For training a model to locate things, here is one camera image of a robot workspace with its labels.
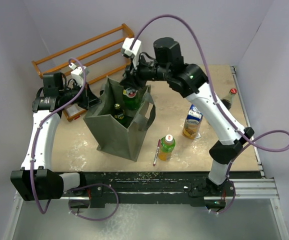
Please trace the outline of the green Perrier glass bottle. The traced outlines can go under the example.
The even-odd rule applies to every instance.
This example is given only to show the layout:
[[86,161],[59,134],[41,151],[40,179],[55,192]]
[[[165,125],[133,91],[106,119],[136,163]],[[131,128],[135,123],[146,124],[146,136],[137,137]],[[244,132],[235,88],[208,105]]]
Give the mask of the green Perrier glass bottle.
[[114,118],[124,127],[128,127],[129,120],[119,103],[114,104]]

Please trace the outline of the green canvas tote bag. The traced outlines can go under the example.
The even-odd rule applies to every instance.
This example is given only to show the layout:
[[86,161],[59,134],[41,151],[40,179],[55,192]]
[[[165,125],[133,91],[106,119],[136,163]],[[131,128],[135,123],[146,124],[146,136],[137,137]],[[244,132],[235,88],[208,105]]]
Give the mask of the green canvas tote bag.
[[125,106],[123,87],[108,77],[101,86],[101,103],[91,107],[83,120],[98,143],[97,150],[136,162],[148,129],[156,118],[151,86],[140,89],[139,107]]

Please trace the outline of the orange juice plastic bottle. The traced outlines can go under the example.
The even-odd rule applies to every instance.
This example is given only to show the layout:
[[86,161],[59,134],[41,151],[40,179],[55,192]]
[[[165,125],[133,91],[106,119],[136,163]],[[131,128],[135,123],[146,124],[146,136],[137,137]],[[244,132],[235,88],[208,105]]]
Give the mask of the orange juice plastic bottle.
[[159,145],[158,158],[161,161],[169,161],[175,146],[176,141],[171,134],[162,137]]

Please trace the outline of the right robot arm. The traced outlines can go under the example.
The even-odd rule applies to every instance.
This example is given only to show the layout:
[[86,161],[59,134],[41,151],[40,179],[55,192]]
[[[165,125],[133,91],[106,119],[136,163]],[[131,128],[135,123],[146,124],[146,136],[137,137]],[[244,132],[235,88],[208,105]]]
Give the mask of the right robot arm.
[[218,141],[209,150],[213,162],[206,187],[211,195],[218,196],[225,189],[230,162],[255,132],[251,127],[240,124],[219,97],[212,93],[211,82],[198,65],[184,62],[177,41],[163,37],[157,39],[153,47],[155,58],[147,62],[140,40],[124,40],[121,53],[130,59],[130,65],[125,69],[121,85],[139,90],[147,81],[165,81],[172,90],[201,111],[218,136]]

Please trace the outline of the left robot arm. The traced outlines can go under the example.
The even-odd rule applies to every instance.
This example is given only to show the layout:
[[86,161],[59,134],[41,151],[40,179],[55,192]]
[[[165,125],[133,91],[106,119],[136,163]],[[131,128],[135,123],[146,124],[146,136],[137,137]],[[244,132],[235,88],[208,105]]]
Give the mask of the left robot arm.
[[59,199],[70,190],[76,196],[87,192],[87,183],[77,172],[58,174],[51,170],[55,133],[62,110],[77,104],[88,110],[100,103],[87,86],[88,70],[78,67],[71,72],[72,87],[60,72],[43,74],[43,86],[32,103],[33,128],[25,159],[19,170],[12,171],[10,180],[25,201]]

